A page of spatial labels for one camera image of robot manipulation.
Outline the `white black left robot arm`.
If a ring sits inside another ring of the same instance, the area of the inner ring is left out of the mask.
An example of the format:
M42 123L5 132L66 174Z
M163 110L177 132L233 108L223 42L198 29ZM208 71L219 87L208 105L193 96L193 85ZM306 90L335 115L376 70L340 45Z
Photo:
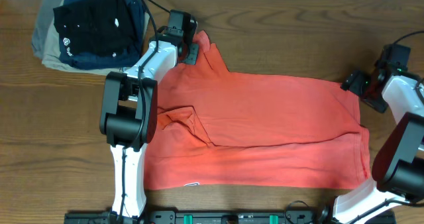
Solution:
M146 205L144 158L156 131L158 84L177 63L194 65L199 45L150 41L125 72L110 72L104 84L99 128L115 165L115 198L109 223L139 223Z

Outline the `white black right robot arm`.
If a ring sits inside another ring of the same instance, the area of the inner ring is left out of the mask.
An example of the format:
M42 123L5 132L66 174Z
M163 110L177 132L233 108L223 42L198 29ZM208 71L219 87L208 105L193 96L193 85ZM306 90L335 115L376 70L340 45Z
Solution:
M396 127L374 159L372 175L335 198L320 223L378 223L397 206L423 207L423 78L396 70L385 82L382 98Z

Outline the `orange red t-shirt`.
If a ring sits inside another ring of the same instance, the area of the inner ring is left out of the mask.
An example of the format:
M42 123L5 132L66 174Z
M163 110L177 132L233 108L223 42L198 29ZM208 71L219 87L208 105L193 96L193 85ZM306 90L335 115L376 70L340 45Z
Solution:
M335 82L230 72L205 32L158 86L144 186L353 189L370 177L358 98Z

